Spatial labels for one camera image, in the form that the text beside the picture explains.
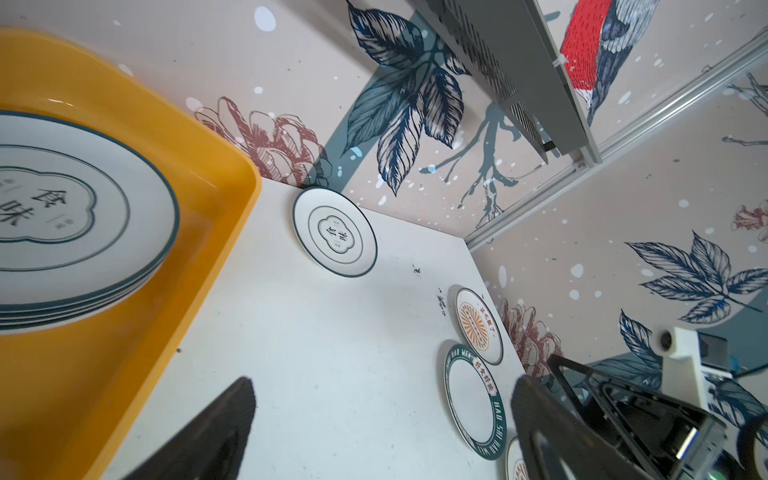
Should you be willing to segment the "white plate flower emblem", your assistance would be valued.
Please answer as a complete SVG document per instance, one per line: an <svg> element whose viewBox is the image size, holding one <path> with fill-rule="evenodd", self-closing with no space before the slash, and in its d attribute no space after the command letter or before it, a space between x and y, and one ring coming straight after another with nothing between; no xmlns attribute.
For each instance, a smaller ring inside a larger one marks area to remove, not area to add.
<svg viewBox="0 0 768 480"><path fill-rule="evenodd" d="M1 114L1 310L58 309L145 277L181 214L160 170L93 129Z"/></svg>
<svg viewBox="0 0 768 480"><path fill-rule="evenodd" d="M292 223L309 257L336 275L359 278L377 262L378 241L370 221L351 200L333 190L302 190L293 203Z"/></svg>

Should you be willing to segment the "green rim lettered plate front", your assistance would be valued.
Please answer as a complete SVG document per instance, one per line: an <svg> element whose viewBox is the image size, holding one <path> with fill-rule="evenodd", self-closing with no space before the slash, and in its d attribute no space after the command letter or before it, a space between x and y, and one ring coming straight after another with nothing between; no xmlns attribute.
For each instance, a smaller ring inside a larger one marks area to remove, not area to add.
<svg viewBox="0 0 768 480"><path fill-rule="evenodd" d="M38 332L76 323L119 304L133 295L136 291L143 288L147 283L148 280L145 280L134 286L128 287L115 295L82 306L67 307L61 311L50 311L18 319L2 318L1 334L11 335Z"/></svg>

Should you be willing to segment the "green rim lettered plate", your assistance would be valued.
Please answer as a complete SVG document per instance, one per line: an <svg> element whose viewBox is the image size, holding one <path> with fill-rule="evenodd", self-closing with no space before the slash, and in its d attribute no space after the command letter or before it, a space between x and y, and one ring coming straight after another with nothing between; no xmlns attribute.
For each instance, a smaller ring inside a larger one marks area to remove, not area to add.
<svg viewBox="0 0 768 480"><path fill-rule="evenodd" d="M499 459L506 447L507 416L490 367L470 347L453 344L443 361L443 385L464 442L484 460Z"/></svg>
<svg viewBox="0 0 768 480"><path fill-rule="evenodd" d="M147 283L148 280L145 280L134 286L128 287L115 295L82 306L67 307L61 311L50 311L18 319L2 318L1 334L11 335L38 332L76 323L119 304L133 295L136 291L143 288Z"/></svg>

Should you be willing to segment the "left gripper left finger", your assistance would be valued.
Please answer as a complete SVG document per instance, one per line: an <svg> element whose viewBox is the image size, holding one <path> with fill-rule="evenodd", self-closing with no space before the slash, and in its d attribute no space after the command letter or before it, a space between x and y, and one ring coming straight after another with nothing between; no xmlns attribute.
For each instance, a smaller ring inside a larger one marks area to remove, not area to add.
<svg viewBox="0 0 768 480"><path fill-rule="evenodd" d="M236 479L257 409L252 380L240 377L129 479Z"/></svg>

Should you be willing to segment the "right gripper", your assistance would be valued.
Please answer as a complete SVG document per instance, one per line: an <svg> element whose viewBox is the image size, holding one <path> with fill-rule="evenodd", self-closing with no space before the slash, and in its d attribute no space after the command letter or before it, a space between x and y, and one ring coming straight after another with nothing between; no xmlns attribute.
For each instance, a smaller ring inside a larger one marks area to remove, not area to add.
<svg viewBox="0 0 768 480"><path fill-rule="evenodd" d="M742 479L709 412L559 355L547 361L580 419L653 479Z"/></svg>

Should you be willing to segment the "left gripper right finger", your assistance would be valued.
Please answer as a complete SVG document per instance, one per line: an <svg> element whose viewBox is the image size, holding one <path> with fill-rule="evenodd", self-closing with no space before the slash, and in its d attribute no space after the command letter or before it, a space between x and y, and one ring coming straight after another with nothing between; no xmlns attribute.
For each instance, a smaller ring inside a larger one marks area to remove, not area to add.
<svg viewBox="0 0 768 480"><path fill-rule="evenodd" d="M648 477L530 376L517 379L511 410L531 479L630 480Z"/></svg>

